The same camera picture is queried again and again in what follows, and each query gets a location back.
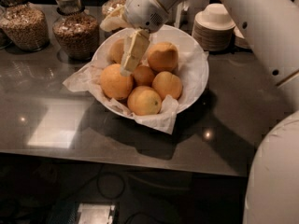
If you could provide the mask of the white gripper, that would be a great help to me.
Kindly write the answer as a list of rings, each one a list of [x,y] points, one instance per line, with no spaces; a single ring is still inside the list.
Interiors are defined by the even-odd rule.
[[[175,0],[126,0],[125,6],[111,11],[100,23],[105,32],[123,28],[140,28],[124,39],[121,74],[130,76],[150,45],[150,33],[155,33],[167,22],[169,9]]]

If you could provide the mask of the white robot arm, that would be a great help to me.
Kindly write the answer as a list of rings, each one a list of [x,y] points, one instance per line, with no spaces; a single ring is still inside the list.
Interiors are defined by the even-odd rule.
[[[132,27],[157,32],[184,0],[126,0],[101,23],[107,32]],[[298,106],[299,7],[291,0],[221,0],[256,57]],[[244,224],[299,224],[299,118],[281,121],[260,144],[249,174]]]

